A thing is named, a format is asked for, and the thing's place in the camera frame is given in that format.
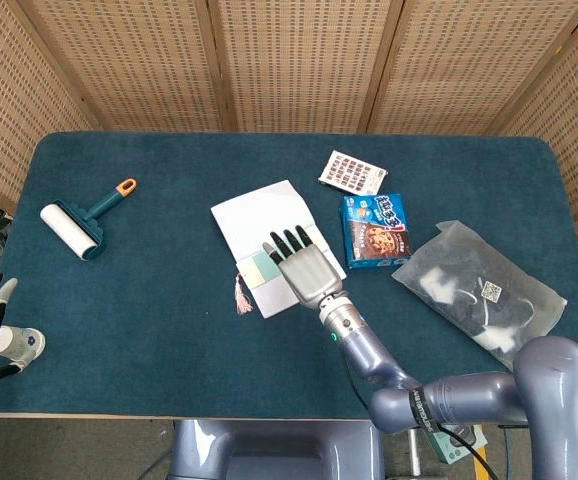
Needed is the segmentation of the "white table leg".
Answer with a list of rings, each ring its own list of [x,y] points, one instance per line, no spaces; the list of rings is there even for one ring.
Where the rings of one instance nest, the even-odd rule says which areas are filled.
[[[421,475],[421,465],[417,443],[417,430],[409,429],[407,435],[409,447],[410,473],[413,477],[419,477]]]

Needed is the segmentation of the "small patterned card pack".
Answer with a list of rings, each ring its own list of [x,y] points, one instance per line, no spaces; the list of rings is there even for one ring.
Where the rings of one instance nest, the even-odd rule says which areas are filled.
[[[388,171],[333,150],[318,182],[352,195],[377,195]]]

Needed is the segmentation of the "teal table cloth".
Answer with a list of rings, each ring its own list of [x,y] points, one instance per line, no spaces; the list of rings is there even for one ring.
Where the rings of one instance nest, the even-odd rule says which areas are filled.
[[[578,236],[555,155],[534,137],[69,132],[36,146],[0,269],[8,325],[41,330],[42,356],[0,381],[0,415],[356,419],[340,353],[317,314],[239,315],[236,265],[211,208],[289,181],[335,256],[339,191],[318,176],[337,150],[388,171],[410,237],[458,220],[564,297],[555,333],[578,343]],[[80,260],[43,222],[61,200],[99,218],[105,250]]]

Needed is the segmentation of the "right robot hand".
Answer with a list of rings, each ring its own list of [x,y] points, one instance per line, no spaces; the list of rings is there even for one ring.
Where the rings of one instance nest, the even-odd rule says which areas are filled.
[[[272,231],[270,238],[263,249],[301,305],[318,309],[325,298],[343,290],[342,278],[301,225],[285,229],[283,237]]]

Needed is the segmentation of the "pale green device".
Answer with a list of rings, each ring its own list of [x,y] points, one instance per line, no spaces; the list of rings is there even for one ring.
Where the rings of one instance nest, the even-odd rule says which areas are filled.
[[[447,424],[445,428],[462,438],[474,450],[488,444],[480,425]],[[451,465],[471,455],[464,445],[446,433],[436,432],[426,434],[425,437],[441,463]]]

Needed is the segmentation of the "cream and teal bookmark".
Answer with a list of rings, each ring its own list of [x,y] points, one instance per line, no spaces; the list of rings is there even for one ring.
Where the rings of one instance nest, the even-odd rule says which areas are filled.
[[[322,252],[324,258],[337,272],[337,275],[344,279],[345,273],[340,270],[340,264],[319,228],[315,224],[305,228],[306,233]],[[279,267],[264,249],[258,250],[246,258],[243,257],[236,263],[236,266],[242,277],[241,280],[249,288],[263,318],[270,318],[299,303],[298,297],[283,277]]]

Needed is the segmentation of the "blue cookie box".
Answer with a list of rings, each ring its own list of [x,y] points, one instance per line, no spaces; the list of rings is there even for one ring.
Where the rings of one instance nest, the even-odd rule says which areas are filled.
[[[346,195],[340,213],[350,269],[397,267],[411,257],[401,194]]]

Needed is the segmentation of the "translucent plastic bag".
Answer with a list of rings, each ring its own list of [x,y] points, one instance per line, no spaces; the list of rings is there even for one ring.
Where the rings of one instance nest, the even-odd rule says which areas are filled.
[[[530,340],[547,335],[568,301],[457,220],[392,274],[508,370]]]

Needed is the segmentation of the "woven rattan folding screen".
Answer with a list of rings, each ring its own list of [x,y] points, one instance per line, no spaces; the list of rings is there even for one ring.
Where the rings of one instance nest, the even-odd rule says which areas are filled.
[[[525,135],[578,229],[578,0],[0,0],[0,207],[72,130]]]

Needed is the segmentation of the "white paper cup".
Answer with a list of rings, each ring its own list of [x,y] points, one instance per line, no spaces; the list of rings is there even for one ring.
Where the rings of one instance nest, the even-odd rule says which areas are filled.
[[[0,328],[0,356],[21,370],[43,353],[45,343],[44,334],[37,329],[12,326]]]

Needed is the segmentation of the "blue-grey robot torso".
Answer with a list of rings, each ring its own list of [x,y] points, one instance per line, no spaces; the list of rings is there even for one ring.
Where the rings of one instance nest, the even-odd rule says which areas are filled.
[[[385,480],[368,420],[183,419],[167,480]]]

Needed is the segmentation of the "teal lint roller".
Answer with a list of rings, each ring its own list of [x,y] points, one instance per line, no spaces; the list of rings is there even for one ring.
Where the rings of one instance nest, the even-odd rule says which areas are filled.
[[[80,260],[90,261],[106,248],[99,218],[132,194],[136,187],[137,181],[127,178],[88,209],[56,200],[41,209],[40,218]]]

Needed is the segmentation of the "open lined notebook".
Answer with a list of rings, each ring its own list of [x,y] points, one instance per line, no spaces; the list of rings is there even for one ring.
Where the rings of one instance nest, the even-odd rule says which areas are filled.
[[[285,229],[293,230],[296,225],[301,225],[306,230],[308,225],[316,225],[307,203],[287,180],[222,202],[213,206],[211,212],[236,263],[263,250],[264,242],[272,243],[272,231],[283,237]],[[235,281],[236,311],[245,314],[258,310],[241,278],[238,271]]]

